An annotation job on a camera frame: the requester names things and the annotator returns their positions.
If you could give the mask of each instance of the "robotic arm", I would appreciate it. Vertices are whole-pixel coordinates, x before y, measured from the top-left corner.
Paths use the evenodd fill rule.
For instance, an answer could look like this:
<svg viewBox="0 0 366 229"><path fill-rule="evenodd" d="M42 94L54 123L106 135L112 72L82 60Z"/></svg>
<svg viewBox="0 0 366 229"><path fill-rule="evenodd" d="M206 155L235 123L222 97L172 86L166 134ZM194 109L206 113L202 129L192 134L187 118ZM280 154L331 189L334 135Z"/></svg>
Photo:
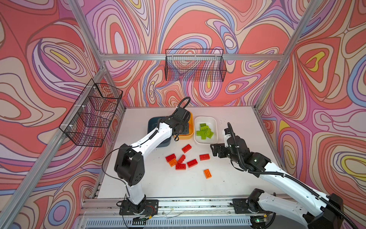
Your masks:
<svg viewBox="0 0 366 229"><path fill-rule="evenodd" d="M144 160L165 139L175 135L177 141L180 134L187 133L190 112L185 109L187 104L180 107L185 100L188 100L187 104L190 102L189 97L184 98L174 113L159 120L157 127L144 138L130 146L123 144L119 148L114 170L119 178L127 182L129 196L127 203L123 204L127 213L151 216L154 212L156 214L157 202L152 204L152 200L146 199L140 183L145 174ZM263 190L254 189L246 202L246 207L250 212L272 211L306 225L310 229L339 229L343 219L353 228L357 228L343 213L341 197L336 194L327 196L289 175L269 158L257 152L250 152L245 141L235 135L230 123L228 123L228 128L223 130L223 135L224 143L210 145L213 156L229 158L231 162L237 163L241 168L236 169L247 171L270 182L298 202L284 200Z"/></svg>

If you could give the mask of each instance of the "plastic bin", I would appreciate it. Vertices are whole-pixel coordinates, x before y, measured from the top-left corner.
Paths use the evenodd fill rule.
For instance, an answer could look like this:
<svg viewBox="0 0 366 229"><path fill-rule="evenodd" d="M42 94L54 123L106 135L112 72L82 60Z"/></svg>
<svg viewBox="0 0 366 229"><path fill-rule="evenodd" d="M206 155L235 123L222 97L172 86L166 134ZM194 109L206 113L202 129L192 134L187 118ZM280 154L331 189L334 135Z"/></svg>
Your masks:
<svg viewBox="0 0 366 229"><path fill-rule="evenodd" d="M194 120L194 127L196 130L199 130L199 125L201 123L206 123L206 125L208 125L208 127L211 129L211 131L213 132L213 136L211 138L206 138L205 140L201 139L201 136L197 136L196 134L194 135L194 140L195 142L199 143L199 144L215 144L217 143L218 139L217 139L217 124L216 124L216 120L212 117L207 117L207 116L198 116L197 118L195 118Z"/></svg>
<svg viewBox="0 0 366 229"><path fill-rule="evenodd" d="M154 117L151 118L147 124L147 133L150 133L153 129L155 129L155 127L158 125L158 120L159 118L164 118L165 116L160 116L160 117ZM170 140L172 139L172 137L169 137L167 139L165 139L162 143L160 143L157 148L159 147L165 147L168 146L170 144Z"/></svg>
<svg viewBox="0 0 366 229"><path fill-rule="evenodd" d="M191 118L188 121L189 134L179 135L179 140L188 140L193 137L193 134L194 134L193 115L192 115L192 112L190 112L190 113L191 113Z"/></svg>

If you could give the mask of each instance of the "white plastic container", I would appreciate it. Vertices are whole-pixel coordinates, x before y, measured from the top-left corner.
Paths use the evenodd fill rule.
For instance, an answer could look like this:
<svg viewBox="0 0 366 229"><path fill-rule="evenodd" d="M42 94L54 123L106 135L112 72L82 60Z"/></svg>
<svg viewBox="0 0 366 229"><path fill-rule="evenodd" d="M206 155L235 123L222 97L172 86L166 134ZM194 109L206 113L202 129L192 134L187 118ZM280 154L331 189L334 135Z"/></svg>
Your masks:
<svg viewBox="0 0 366 229"><path fill-rule="evenodd" d="M197 136L196 135L196 131L199 130L199 125L201 123L206 123L206 125L208 125L208 127L211 129L211 131L213 132L213 136L211 138L206 138L205 140L201 139L201 136ZM217 125L216 125L216 120L212 117L207 117L207 116L198 116L194 119L194 140L195 142L199 143L199 144L215 144L218 141L217 138Z"/></svg>

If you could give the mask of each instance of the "orange block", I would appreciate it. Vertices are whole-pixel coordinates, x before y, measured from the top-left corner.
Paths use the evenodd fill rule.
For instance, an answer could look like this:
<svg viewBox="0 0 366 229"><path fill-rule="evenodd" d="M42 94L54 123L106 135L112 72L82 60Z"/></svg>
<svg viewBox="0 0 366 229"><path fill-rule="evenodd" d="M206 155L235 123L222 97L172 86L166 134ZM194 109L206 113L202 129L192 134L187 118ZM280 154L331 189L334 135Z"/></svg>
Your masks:
<svg viewBox="0 0 366 229"><path fill-rule="evenodd" d="M211 173L210 173L210 171L209 171L208 169L206 169L206 170L204 171L204 173L205 173L206 179L208 179L208 178L211 178L211 177L212 177L212 176L211 176Z"/></svg>
<svg viewBox="0 0 366 229"><path fill-rule="evenodd" d="M173 167L173 166L175 166L176 164L178 164L178 162L177 162L177 160L176 160L176 159L173 159L173 160L171 160L171 161L169 162L170 167Z"/></svg>

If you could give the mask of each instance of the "white tabletop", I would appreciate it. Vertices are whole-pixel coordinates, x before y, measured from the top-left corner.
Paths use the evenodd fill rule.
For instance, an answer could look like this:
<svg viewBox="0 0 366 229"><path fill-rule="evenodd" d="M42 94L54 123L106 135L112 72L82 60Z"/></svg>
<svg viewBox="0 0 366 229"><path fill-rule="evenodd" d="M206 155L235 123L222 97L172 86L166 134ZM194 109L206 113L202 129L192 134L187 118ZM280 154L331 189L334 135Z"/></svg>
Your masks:
<svg viewBox="0 0 366 229"><path fill-rule="evenodd" d="M276 159L262 132L262 129L251 107L187 107L193 115L210 116L216 119L219 141L223 143L222 130L230 122L236 135L243 138L252 152L259 152L273 162ZM130 145L147 134L147 123L150 118L168 116L174 108L128 108L118 133L115 148L123 143ZM175 154L177 160L183 154L181 150L190 144L192 149L185 153L184 163L196 159L198 165L186 170L175 170L165 160ZM114 171L118 151L112 153L107 173L118 177ZM200 161L200 154L209 154L210 159ZM203 171L209 169L212 178L206 179ZM210 145L198 144L192 137L189 140L175 142L172 138L167 147L156 148L145 161L145 175L141 180L147 197L186 197L186 196L236 196L249 195L254 188L268 193L284 193L272 184L256 176L234 169L228 158L213 157ZM104 176L98 198L123 198L125 185L113 178Z"/></svg>

